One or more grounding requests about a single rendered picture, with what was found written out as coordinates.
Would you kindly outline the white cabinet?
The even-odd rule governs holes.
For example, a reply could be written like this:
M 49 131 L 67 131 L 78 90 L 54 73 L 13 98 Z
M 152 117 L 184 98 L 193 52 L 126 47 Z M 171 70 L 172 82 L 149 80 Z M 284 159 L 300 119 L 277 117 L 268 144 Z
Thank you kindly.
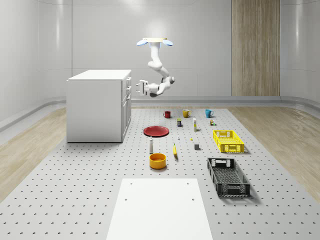
M 66 82 L 66 140 L 121 143 L 131 121 L 130 69 L 87 70 Z

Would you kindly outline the red plate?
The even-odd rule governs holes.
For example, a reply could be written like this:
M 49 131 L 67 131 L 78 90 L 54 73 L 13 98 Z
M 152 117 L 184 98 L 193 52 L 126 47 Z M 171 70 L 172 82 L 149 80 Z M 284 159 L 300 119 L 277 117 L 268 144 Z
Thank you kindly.
M 169 129 L 163 126 L 149 126 L 143 130 L 143 133 L 149 137 L 164 137 L 169 134 Z

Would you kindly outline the yellow basket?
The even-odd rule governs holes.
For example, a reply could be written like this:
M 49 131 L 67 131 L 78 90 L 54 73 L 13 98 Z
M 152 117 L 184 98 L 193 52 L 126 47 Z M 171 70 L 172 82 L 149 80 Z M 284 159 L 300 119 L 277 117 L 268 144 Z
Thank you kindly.
M 234 130 L 213 130 L 213 139 L 222 153 L 244 152 L 244 142 Z

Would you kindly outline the yellow bowl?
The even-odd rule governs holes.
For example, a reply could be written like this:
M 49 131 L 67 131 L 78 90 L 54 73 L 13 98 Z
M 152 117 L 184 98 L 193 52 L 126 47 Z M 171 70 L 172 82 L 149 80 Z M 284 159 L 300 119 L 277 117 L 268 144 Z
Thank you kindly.
M 166 165 L 166 156 L 163 153 L 153 153 L 149 156 L 149 166 L 151 168 L 162 169 Z

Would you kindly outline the white board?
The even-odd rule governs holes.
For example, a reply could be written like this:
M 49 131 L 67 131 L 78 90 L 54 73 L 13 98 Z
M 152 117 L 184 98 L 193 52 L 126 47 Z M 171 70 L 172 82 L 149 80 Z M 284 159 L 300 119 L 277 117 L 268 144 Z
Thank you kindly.
M 124 178 L 106 240 L 213 240 L 195 178 Z

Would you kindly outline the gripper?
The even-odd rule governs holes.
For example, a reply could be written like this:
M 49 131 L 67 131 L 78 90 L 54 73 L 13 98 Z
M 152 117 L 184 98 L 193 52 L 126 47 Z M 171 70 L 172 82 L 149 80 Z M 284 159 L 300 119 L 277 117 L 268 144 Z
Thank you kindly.
M 149 91 L 149 84 L 146 80 L 141 79 L 139 83 L 136 84 L 136 91 L 140 96 L 145 96 Z

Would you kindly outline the dark grey basket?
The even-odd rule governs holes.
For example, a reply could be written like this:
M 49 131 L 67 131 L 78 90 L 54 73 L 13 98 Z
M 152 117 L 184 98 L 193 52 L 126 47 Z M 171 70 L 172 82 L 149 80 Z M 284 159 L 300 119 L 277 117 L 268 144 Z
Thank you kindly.
M 207 168 L 216 192 L 222 197 L 247 197 L 250 183 L 233 158 L 207 158 Z

